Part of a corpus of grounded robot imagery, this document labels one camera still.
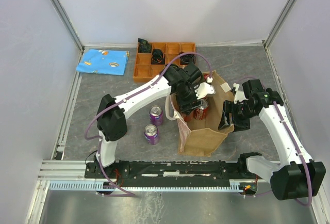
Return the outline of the red cola can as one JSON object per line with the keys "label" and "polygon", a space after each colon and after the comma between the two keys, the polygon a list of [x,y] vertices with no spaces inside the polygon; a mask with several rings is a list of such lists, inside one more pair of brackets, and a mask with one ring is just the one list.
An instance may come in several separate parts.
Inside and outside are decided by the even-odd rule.
{"label": "red cola can", "polygon": [[194,111],[190,112],[189,114],[182,113],[183,120],[188,123],[194,118]]}
{"label": "red cola can", "polygon": [[194,119],[203,120],[206,118],[208,113],[209,104],[206,99],[201,99],[201,106],[194,110]]}

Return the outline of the tan canvas tote bag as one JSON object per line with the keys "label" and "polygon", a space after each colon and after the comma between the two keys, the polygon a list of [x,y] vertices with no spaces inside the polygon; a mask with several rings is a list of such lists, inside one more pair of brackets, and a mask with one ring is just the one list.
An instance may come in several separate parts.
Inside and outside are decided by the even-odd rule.
{"label": "tan canvas tote bag", "polygon": [[215,94],[207,98],[208,112],[203,120],[192,119],[185,122],[179,112],[175,94],[166,97],[165,115],[169,120],[177,121],[179,129],[178,154],[210,157],[219,145],[234,131],[234,126],[218,129],[224,101],[232,101],[234,95],[229,84],[216,71],[212,72],[212,85]]}

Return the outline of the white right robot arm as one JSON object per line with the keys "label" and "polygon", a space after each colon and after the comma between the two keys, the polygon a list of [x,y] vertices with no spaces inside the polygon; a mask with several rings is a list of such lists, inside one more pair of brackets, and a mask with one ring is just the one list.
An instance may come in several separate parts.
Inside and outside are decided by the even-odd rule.
{"label": "white right robot arm", "polygon": [[222,84],[234,99],[223,103],[218,129],[233,127],[236,132],[250,129],[250,120],[259,117],[276,147],[279,163],[265,159],[258,152],[242,153],[237,161],[237,173],[242,178],[251,175],[267,181],[278,200],[307,198],[311,204],[324,179],[326,168],[306,151],[295,133],[280,94],[265,88],[259,79],[242,85]]}

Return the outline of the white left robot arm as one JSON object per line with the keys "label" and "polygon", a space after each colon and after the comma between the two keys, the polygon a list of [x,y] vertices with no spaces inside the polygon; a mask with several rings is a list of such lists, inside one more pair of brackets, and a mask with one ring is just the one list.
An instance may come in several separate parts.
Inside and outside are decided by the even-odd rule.
{"label": "white left robot arm", "polygon": [[97,111],[101,147],[96,154],[96,172],[104,178],[113,174],[118,140],[127,133],[126,120],[136,111],[157,99],[175,94],[180,111],[188,114],[201,103],[197,89],[203,81],[202,72],[193,63],[184,68],[168,65],[159,75],[129,93],[114,98],[105,95]]}

